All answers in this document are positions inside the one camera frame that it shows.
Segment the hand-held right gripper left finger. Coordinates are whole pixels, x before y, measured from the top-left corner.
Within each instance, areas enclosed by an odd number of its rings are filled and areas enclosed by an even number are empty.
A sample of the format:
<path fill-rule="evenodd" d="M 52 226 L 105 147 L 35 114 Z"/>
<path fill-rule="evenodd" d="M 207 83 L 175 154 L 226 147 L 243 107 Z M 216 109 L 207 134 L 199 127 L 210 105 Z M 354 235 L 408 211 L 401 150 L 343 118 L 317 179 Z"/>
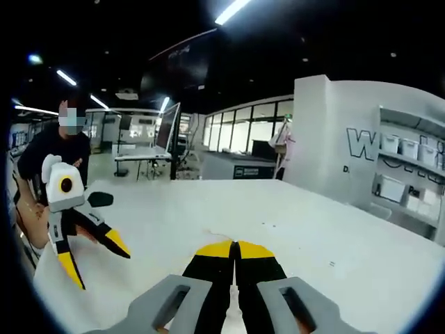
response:
<path fill-rule="evenodd" d="M 230 304 L 232 241 L 199 249 L 181 275 L 165 277 L 129 305 L 126 317 L 92 333 L 221 333 Z"/>

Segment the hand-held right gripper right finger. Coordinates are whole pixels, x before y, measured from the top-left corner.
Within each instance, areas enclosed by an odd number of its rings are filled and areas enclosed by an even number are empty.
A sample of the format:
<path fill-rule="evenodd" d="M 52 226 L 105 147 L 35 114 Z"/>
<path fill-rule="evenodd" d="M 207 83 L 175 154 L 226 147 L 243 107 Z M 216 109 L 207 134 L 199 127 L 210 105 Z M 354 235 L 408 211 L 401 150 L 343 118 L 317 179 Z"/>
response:
<path fill-rule="evenodd" d="M 339 306 L 298 277 L 286 276 L 267 248 L 235 246 L 238 304 L 248 333 L 360 333 Z"/>

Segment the person's left hand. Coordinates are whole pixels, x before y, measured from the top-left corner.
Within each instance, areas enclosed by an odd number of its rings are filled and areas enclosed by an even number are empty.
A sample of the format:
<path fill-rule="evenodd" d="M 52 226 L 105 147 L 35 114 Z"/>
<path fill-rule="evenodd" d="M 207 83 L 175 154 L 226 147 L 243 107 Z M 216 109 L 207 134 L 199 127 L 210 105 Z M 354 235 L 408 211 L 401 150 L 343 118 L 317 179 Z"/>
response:
<path fill-rule="evenodd" d="M 82 236 L 82 237 L 85 237 L 86 239 L 90 240 L 94 244 L 97 243 L 97 239 L 92 234 L 90 234 L 85 228 L 83 228 L 77 224 L 73 224 L 72 228 L 73 228 L 72 234 L 74 236 Z"/>

